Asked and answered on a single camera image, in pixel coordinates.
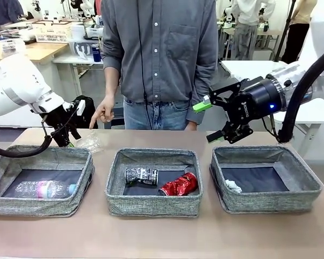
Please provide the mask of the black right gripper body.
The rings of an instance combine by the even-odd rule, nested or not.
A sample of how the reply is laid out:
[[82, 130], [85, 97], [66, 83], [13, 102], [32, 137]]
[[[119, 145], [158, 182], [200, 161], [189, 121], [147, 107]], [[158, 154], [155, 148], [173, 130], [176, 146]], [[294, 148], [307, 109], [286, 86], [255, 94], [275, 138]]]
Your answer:
[[279, 83], [273, 77], [255, 78], [228, 102], [227, 115], [233, 124], [246, 125], [252, 120], [282, 110]]

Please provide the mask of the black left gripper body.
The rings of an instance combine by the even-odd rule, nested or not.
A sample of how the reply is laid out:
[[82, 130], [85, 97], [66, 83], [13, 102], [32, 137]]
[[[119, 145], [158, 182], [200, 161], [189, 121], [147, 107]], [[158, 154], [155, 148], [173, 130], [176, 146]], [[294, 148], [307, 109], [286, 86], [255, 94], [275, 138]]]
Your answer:
[[74, 105], [66, 109], [61, 105], [49, 113], [44, 113], [44, 123], [52, 127], [53, 132], [60, 128], [66, 128], [69, 131], [70, 127], [76, 127], [73, 119], [77, 115], [77, 110], [78, 108]]

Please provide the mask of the person's right hand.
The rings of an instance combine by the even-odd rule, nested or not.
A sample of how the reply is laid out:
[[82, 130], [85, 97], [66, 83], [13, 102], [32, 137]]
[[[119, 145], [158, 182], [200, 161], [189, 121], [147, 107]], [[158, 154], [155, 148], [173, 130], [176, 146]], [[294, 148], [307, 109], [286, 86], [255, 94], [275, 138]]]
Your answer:
[[95, 113], [93, 114], [89, 129], [93, 129], [97, 120], [101, 120], [103, 123], [111, 122], [114, 118], [114, 95], [107, 94], [102, 102], [98, 105]]

